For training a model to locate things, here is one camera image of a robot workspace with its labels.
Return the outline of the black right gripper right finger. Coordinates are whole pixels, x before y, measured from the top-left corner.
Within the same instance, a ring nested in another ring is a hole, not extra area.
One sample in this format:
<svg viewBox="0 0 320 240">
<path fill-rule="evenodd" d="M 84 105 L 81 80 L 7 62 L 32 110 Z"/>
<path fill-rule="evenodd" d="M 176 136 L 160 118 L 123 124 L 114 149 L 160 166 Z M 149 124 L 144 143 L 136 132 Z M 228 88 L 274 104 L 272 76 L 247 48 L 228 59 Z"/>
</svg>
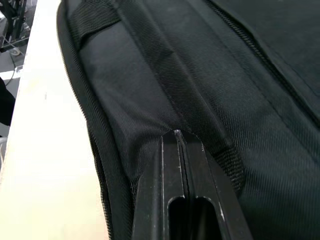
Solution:
<svg viewBox="0 0 320 240">
<path fill-rule="evenodd" d="M 182 131 L 186 167 L 194 199 L 192 240 L 251 240 L 253 238 L 232 183 L 200 139 Z"/>
</svg>

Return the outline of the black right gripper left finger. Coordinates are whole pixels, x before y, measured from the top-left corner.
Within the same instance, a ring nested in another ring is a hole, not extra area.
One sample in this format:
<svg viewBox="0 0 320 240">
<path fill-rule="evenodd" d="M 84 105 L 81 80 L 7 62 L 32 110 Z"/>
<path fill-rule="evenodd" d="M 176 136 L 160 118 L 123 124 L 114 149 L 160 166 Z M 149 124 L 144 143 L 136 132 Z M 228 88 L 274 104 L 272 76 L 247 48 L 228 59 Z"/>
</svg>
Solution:
<svg viewBox="0 0 320 240">
<path fill-rule="evenodd" d="M 139 180 L 133 240 L 180 240 L 186 205 L 181 148 L 176 130 L 160 137 L 151 160 Z"/>
</svg>

